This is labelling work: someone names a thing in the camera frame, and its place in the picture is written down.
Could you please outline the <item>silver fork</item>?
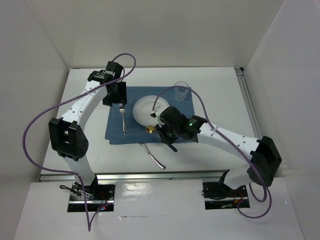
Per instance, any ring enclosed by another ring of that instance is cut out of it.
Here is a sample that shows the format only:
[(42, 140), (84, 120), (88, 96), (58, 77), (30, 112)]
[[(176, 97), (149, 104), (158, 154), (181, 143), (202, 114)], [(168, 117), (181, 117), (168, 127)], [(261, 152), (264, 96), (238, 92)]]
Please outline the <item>silver fork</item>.
[(127, 134), (127, 127), (126, 127), (126, 122), (125, 122), (125, 106), (120, 103), (119, 104), (119, 111), (121, 113), (122, 116), (122, 130), (123, 130), (123, 134), (126, 135)]

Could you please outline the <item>gold spoon teal handle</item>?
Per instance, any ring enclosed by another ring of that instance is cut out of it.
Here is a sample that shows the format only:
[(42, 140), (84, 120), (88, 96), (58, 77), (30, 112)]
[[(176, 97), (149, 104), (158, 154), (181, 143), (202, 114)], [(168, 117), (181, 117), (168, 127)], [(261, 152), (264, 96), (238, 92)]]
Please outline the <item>gold spoon teal handle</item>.
[(148, 134), (154, 134), (154, 135), (157, 135), (161, 142), (165, 145), (167, 145), (172, 151), (174, 151), (175, 153), (178, 152), (178, 150), (172, 145), (170, 144), (165, 138), (164, 136), (162, 135), (161, 132), (158, 131), (158, 129), (154, 126), (151, 126), (151, 125), (148, 125), (145, 127), (145, 131), (148, 133)]

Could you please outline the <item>clear glass bowl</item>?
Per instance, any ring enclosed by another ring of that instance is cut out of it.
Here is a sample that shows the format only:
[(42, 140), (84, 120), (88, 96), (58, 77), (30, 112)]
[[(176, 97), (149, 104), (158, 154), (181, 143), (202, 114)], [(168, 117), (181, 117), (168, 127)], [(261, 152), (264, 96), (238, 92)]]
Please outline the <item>clear glass bowl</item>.
[(134, 119), (142, 126), (156, 126), (157, 124), (163, 125), (160, 121), (160, 114), (170, 107), (170, 104), (162, 97), (159, 97), (156, 101), (156, 105), (153, 109), (156, 95), (147, 95), (134, 104), (132, 113)]

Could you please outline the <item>silver table knife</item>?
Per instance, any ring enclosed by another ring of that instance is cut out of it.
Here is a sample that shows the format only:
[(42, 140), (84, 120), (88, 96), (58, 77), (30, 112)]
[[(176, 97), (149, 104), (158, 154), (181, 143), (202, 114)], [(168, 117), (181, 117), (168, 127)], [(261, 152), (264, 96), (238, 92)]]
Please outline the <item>silver table knife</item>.
[(149, 148), (145, 143), (139, 143), (139, 145), (144, 149), (144, 151), (149, 155), (149, 157), (162, 169), (165, 170), (166, 167), (150, 152)]

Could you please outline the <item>blue cloth napkin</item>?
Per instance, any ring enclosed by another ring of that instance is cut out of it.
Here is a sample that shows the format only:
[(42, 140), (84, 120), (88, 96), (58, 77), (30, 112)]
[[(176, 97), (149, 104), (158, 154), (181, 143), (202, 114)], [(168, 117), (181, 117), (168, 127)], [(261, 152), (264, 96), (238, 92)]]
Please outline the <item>blue cloth napkin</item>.
[[(109, 108), (105, 139), (111, 145), (139, 144), (139, 143), (160, 143), (160, 138), (155, 134), (148, 134), (145, 127), (140, 125), (133, 116), (134, 104), (142, 97), (157, 96), (165, 89), (164, 86), (128, 86), (127, 104), (125, 107), (124, 119), (127, 133), (123, 132), (122, 114), (118, 104), (113, 104)], [(168, 89), (161, 94), (170, 106), (177, 108), (187, 118), (195, 114), (192, 93), (189, 91), (183, 101), (175, 99), (176, 91), (174, 88)]]

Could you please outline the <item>clear plastic cup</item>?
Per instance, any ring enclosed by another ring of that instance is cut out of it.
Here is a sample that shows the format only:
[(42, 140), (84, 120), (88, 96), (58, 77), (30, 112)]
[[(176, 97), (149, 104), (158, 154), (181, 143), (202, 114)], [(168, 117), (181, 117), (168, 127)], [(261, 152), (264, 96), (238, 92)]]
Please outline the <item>clear plastic cup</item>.
[(184, 101), (188, 95), (189, 85), (185, 81), (177, 81), (174, 84), (174, 97), (177, 101)]

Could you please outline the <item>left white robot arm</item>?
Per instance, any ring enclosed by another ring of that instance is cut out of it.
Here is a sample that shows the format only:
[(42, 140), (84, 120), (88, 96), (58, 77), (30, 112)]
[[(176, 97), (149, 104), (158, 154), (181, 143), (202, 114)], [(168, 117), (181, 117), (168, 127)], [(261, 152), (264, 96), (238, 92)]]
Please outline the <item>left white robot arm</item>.
[(120, 78), (123, 71), (123, 66), (114, 61), (109, 61), (104, 70), (93, 71), (83, 90), (84, 93), (92, 92), (76, 100), (60, 118), (52, 118), (48, 123), (52, 149), (66, 161), (72, 172), (79, 175), (75, 177), (75, 182), (88, 200), (97, 197), (99, 187), (86, 157), (89, 141), (84, 133), (85, 125), (100, 102), (108, 107), (127, 103), (126, 83), (121, 80), (95, 88)]

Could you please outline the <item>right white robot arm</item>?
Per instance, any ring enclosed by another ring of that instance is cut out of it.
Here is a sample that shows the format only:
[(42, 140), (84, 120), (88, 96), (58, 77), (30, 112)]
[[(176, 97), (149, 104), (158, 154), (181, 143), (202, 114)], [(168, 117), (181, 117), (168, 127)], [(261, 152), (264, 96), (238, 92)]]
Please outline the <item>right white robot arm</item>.
[(245, 162), (245, 166), (223, 173), (218, 184), (223, 196), (230, 196), (235, 189), (251, 183), (266, 188), (272, 185), (282, 158), (270, 137), (258, 139), (240, 135), (196, 115), (187, 118), (173, 106), (153, 110), (151, 116), (156, 119), (155, 129), (161, 142), (174, 152), (177, 149), (173, 143), (183, 139), (219, 148)]

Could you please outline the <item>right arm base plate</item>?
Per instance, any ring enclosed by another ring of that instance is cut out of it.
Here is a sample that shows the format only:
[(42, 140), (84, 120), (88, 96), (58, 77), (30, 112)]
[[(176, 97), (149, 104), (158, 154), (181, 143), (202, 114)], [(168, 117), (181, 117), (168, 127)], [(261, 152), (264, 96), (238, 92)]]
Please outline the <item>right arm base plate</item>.
[(250, 208), (247, 187), (245, 185), (233, 190), (219, 182), (203, 182), (201, 195), (204, 197), (206, 210), (227, 210)]

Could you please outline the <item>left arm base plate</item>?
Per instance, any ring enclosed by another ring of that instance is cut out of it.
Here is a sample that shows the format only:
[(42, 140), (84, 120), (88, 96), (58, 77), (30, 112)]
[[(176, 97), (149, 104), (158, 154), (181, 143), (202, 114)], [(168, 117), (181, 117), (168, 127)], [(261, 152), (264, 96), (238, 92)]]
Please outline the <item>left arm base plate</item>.
[[(85, 212), (84, 193), (80, 186), (73, 183), (71, 187), (60, 185), (61, 190), (69, 191), (67, 212)], [(85, 193), (88, 212), (113, 212), (115, 199), (115, 184), (98, 184), (95, 193)]]

